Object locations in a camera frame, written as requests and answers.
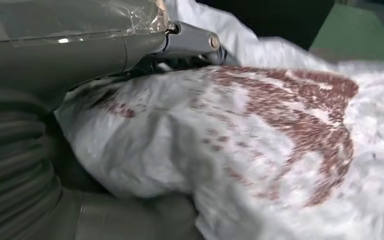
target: gray machine housing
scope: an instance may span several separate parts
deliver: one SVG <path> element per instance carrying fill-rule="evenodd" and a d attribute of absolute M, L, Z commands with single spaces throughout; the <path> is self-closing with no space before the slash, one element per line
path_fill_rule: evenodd
<path fill-rule="evenodd" d="M 187 196 L 117 199 L 94 187 L 52 114 L 74 86 L 145 56 L 223 61 L 217 35 L 162 26 L 157 3 L 0 0 L 0 240 L 201 238 Z M 62 186 L 54 169 L 75 184 Z"/>

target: metal bolt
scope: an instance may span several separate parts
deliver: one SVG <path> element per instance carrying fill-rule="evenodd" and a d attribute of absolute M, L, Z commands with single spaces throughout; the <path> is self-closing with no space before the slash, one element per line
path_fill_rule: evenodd
<path fill-rule="evenodd" d="M 220 47 L 220 41 L 216 35 L 210 36 L 208 41 L 211 48 L 218 49 Z"/>

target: red printed design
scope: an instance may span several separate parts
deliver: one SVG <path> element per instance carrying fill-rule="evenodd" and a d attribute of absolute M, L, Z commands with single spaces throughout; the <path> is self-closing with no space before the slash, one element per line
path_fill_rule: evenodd
<path fill-rule="evenodd" d="M 344 181 L 353 159 L 354 146 L 344 125 L 344 115 L 349 101 L 358 92 L 357 84 L 332 73 L 233 66 L 217 68 L 210 73 L 210 78 L 217 86 L 230 87 L 236 83 L 246 89 L 249 100 L 245 113 L 240 115 L 259 116 L 294 143 L 283 167 L 269 181 L 268 191 L 257 197 L 278 200 L 282 178 L 290 172 L 294 163 L 304 159 L 305 154 L 316 152 L 322 156 L 321 179 L 306 206 L 319 205 L 327 200 L 333 189 Z M 300 104 L 302 109 L 292 108 L 293 103 Z M 194 102 L 192 107 L 199 108 L 199 105 Z M 310 110 L 326 113 L 327 119 L 310 114 Z M 235 127 L 227 115 L 218 118 Z M 237 146 L 249 147 L 246 142 L 239 142 Z M 263 155 L 254 149 L 250 151 L 255 152 L 257 157 Z M 252 184 L 232 168 L 227 170 L 240 183 Z"/>

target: polypropylene sack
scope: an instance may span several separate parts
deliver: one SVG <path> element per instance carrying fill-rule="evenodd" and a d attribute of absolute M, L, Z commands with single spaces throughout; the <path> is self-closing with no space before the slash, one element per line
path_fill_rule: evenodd
<path fill-rule="evenodd" d="M 207 240 L 384 240 L 384 66 L 337 68 L 95 81 L 56 115 L 114 195 L 192 194 Z"/>

